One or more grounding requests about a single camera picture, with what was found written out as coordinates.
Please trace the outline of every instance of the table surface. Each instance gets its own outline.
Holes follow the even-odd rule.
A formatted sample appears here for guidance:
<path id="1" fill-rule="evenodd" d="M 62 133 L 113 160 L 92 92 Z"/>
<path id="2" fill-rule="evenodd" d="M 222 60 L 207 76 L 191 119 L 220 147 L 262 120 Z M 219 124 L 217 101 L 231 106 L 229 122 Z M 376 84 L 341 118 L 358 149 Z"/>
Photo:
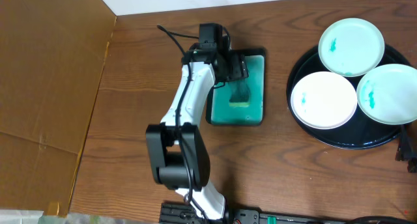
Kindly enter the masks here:
<path id="1" fill-rule="evenodd" d="M 211 180 L 234 207 L 350 219 L 417 216 L 417 175 L 394 161 L 397 141 L 343 150 L 295 122 L 285 87 L 295 62 L 343 18 L 374 23 L 385 42 L 417 66 L 417 0 L 285 0 L 119 16 L 109 48 L 71 212 L 158 221 L 164 201 L 182 198 L 152 178 L 145 142 L 172 103 L 181 54 L 156 25 L 198 35 L 200 23 L 227 27 L 233 47 L 266 48 L 265 117 L 256 127 L 201 121 Z M 188 48 L 194 40 L 179 38 Z"/>

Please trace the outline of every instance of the green object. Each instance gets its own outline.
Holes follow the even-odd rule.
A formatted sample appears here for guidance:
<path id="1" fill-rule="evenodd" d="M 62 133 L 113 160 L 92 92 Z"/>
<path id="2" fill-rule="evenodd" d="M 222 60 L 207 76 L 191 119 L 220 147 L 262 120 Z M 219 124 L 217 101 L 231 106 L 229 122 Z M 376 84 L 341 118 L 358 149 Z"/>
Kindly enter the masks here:
<path id="1" fill-rule="evenodd" d="M 268 217 L 268 224 L 276 224 L 276 217 Z"/>
<path id="2" fill-rule="evenodd" d="M 217 125 L 256 125 L 263 118 L 264 55 L 245 55 L 249 77 L 226 83 L 212 93 L 207 120 Z"/>

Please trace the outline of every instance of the green tape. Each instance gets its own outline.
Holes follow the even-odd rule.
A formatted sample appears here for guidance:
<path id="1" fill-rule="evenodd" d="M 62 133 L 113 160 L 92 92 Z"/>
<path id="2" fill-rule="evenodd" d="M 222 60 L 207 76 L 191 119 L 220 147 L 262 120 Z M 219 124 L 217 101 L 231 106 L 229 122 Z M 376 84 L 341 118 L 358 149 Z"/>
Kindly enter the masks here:
<path id="1" fill-rule="evenodd" d="M 276 217 L 268 217 L 268 224 L 276 224 Z"/>

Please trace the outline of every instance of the plate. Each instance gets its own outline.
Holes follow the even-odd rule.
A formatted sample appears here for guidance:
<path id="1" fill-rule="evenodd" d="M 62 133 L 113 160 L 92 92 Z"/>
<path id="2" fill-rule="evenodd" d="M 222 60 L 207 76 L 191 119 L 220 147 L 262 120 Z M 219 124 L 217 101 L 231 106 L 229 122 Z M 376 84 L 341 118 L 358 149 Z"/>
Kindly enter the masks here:
<path id="1" fill-rule="evenodd" d="M 384 48 L 384 38 L 372 23 L 347 18 L 333 23 L 323 33 L 319 56 L 330 71 L 345 77 L 356 77 L 379 64 Z"/>
<path id="2" fill-rule="evenodd" d="M 404 64 L 410 63 L 393 47 L 386 45 L 384 55 L 379 63 L 384 64 Z M 287 103 L 291 114 L 298 125 L 314 138 L 335 147 L 346 149 L 365 149 L 383 145 L 398 136 L 399 127 L 381 124 L 370 119 L 359 107 L 356 108 L 352 118 L 344 125 L 331 129 L 319 130 L 303 124 L 294 114 L 291 108 L 291 93 L 294 86 L 308 74 L 314 72 L 327 71 L 319 58 L 318 46 L 310 49 L 300 60 L 297 61 L 288 77 L 287 82 Z M 362 76 L 348 77 L 356 89 Z"/>
<path id="3" fill-rule="evenodd" d="M 303 77 L 291 93 L 295 116 L 316 129 L 327 130 L 345 124 L 357 105 L 352 84 L 332 72 L 315 72 Z"/>
<path id="4" fill-rule="evenodd" d="M 417 70 L 403 64 L 386 64 L 368 72 L 357 88 L 360 109 L 384 124 L 417 120 Z"/>

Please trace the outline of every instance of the black plate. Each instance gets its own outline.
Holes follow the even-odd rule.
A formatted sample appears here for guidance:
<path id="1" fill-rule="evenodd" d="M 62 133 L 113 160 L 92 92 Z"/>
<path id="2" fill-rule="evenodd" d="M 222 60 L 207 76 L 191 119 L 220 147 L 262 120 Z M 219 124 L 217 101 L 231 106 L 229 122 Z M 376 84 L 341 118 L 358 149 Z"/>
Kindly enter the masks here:
<path id="1" fill-rule="evenodd" d="M 405 64 L 410 66 L 410 63 L 406 60 L 406 58 L 389 45 L 385 45 L 384 57 L 378 66 L 384 64 Z M 400 131 L 399 126 L 390 126 L 376 122 L 366 116 L 359 106 L 356 108 L 352 118 L 338 128 L 331 130 L 318 130 L 303 124 L 295 116 L 294 111 L 291 108 L 291 92 L 293 91 L 294 86 L 303 77 L 320 71 L 328 71 L 328 69 L 324 67 L 320 61 L 319 50 L 317 49 L 317 46 L 315 46 L 297 61 L 288 78 L 288 106 L 294 119 L 301 126 L 301 128 L 303 128 L 303 130 L 328 145 L 346 149 L 373 148 L 383 145 L 398 136 Z M 356 90 L 362 77 L 363 76 L 348 77 L 347 79 L 352 83 Z"/>

